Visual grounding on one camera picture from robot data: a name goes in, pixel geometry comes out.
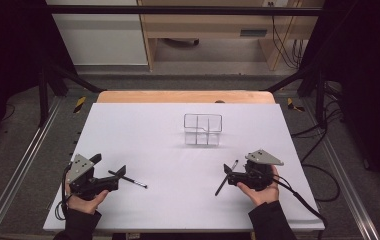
transparent container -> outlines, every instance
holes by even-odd
[[[189,145],[219,145],[222,116],[217,114],[185,114],[185,143]]]

sleeve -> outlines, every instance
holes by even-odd
[[[101,217],[102,215],[97,211],[91,215],[68,209],[65,230],[56,234],[54,240],[91,240]]]
[[[259,205],[249,217],[257,240],[296,240],[279,201]]]

wooden cabinet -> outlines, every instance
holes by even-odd
[[[324,0],[288,0],[281,4],[284,7],[321,7],[323,2]],[[264,0],[138,0],[141,6],[263,7],[266,3]],[[140,18],[150,69],[153,69],[156,42],[159,38],[258,38],[262,48],[260,54],[265,55],[270,70],[276,68],[281,57],[273,43],[271,16],[141,15]],[[274,17],[274,39],[276,42],[278,37],[284,42],[289,39],[308,40],[316,20],[317,17]]]

white table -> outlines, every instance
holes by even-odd
[[[184,144],[184,114],[220,114],[223,131],[217,147]],[[75,154],[102,154],[95,177],[127,166],[126,176],[149,185],[144,189],[120,180],[100,205],[97,229],[108,232],[251,231],[247,213],[253,204],[237,187],[226,184],[223,164],[244,172],[244,156],[264,149],[284,162],[278,166],[314,209],[317,209],[300,166],[280,106],[277,104],[96,103],[92,106]],[[60,191],[54,203],[60,201]],[[293,195],[280,187],[280,201],[294,231],[324,229]],[[60,231],[64,222],[50,210],[44,229]]]

hand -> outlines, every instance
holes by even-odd
[[[278,181],[279,178],[277,168],[274,165],[271,165],[271,167],[272,173],[274,174],[274,179]],[[250,200],[252,200],[256,206],[259,206],[263,203],[272,203],[278,200],[278,184],[276,182],[272,182],[271,185],[259,192],[250,189],[248,186],[241,182],[237,183],[237,186],[250,198]]]
[[[65,183],[65,191],[67,193],[71,192],[71,188],[69,187],[68,183]],[[91,201],[83,200],[77,196],[71,196],[68,200],[68,207],[70,209],[74,209],[83,213],[94,215],[97,207],[99,206],[100,203],[103,202],[103,200],[105,200],[108,193],[109,193],[108,190],[104,190],[101,193],[99,193],[99,195],[97,195]]]

